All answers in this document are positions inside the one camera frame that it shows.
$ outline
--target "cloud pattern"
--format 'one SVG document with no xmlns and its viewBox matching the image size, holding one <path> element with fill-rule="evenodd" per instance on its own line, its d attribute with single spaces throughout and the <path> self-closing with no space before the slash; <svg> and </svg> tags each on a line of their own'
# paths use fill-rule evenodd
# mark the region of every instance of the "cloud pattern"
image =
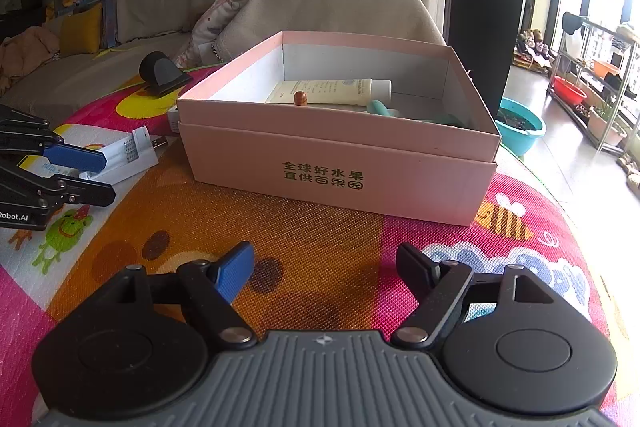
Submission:
<svg viewBox="0 0 640 427">
<path fill-rule="evenodd" d="M 439 263 L 445 259 L 453 259 L 468 264 L 476 272 L 502 273 L 507 264 L 523 264 L 535 273 L 541 280 L 551 286 L 569 304 L 576 308 L 587 319 L 589 314 L 589 282 L 579 266 L 573 266 L 569 261 L 560 257 L 552 262 L 540 252 L 531 248 L 511 248 L 506 257 L 487 257 L 480 248 L 473 243 L 461 241 L 452 247 L 441 243 L 432 243 L 422 248 L 430 259 Z M 469 307 L 466 320 L 491 313 L 495 305 L 476 304 Z"/>
</svg>

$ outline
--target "tube of cream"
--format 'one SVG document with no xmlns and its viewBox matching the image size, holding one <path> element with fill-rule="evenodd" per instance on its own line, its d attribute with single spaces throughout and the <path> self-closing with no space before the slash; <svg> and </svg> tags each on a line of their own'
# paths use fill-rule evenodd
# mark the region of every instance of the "tube of cream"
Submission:
<svg viewBox="0 0 640 427">
<path fill-rule="evenodd" d="M 266 103 L 294 103 L 297 91 L 306 92 L 308 103 L 366 106 L 371 100 L 391 102 L 391 80 L 286 80 L 271 91 Z"/>
</svg>

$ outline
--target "colorful play mat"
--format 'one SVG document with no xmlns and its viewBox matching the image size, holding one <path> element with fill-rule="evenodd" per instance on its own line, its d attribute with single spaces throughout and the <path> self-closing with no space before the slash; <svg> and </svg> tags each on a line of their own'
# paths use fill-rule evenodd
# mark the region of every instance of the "colorful play mat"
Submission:
<svg viewBox="0 0 640 427">
<path fill-rule="evenodd" d="M 212 70 L 192 72 L 191 85 Z M 1 426 L 27 427 L 46 411 L 31 376 L 33 349 L 113 273 L 132 263 L 149 273 L 172 271 L 189 260 L 216 259 L 239 241 L 254 245 L 257 262 L 234 307 L 260 335 L 339 328 L 388 335 L 416 306 L 394 265 L 402 241 L 476 271 L 524 264 L 610 338 L 618 375 L 602 409 L 620 426 L 638 424 L 640 387 L 617 306 L 561 208 L 509 152 L 498 153 L 498 172 L 471 227 L 200 184 L 165 115 L 188 87 L 157 99 L 132 79 L 57 130 L 66 142 L 92 148 L 141 125 L 170 137 L 157 166 L 115 186 L 111 206 L 67 205 L 43 232 L 0 230 Z M 230 160 L 221 152 L 220 161 Z M 44 176 L 68 172 L 41 157 L 23 167 Z M 472 313 L 487 311 L 478 306 Z M 169 307 L 165 312 L 179 316 Z"/>
</svg>

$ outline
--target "potted plant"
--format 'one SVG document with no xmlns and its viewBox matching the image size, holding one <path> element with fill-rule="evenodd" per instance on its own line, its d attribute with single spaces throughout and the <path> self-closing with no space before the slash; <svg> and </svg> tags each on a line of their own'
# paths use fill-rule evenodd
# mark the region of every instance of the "potted plant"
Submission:
<svg viewBox="0 0 640 427">
<path fill-rule="evenodd" d="M 586 125 L 589 124 L 590 112 L 589 109 L 584 107 L 581 103 L 574 107 L 574 113 L 578 115 L 578 118 L 582 120 Z"/>
<path fill-rule="evenodd" d="M 613 107 L 607 102 L 602 102 L 602 107 L 592 106 L 589 113 L 590 118 L 587 127 L 590 133 L 599 140 L 607 128 L 607 121 L 613 116 Z M 604 143 L 617 146 L 624 138 L 626 138 L 626 132 L 614 121 Z"/>
</svg>

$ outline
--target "black circular mount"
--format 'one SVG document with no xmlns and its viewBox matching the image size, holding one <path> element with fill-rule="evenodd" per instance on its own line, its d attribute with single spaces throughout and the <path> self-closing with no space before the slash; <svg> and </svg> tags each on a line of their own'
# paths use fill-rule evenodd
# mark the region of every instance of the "black circular mount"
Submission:
<svg viewBox="0 0 640 427">
<path fill-rule="evenodd" d="M 447 337 L 442 362 L 471 397 L 523 415 L 599 405 L 617 367 L 603 334 L 564 301 L 498 305 Z"/>
<path fill-rule="evenodd" d="M 206 364 L 207 347 L 193 328 L 135 305 L 70 315 L 32 360 L 50 409 L 94 420 L 167 405 L 195 384 Z"/>
</svg>

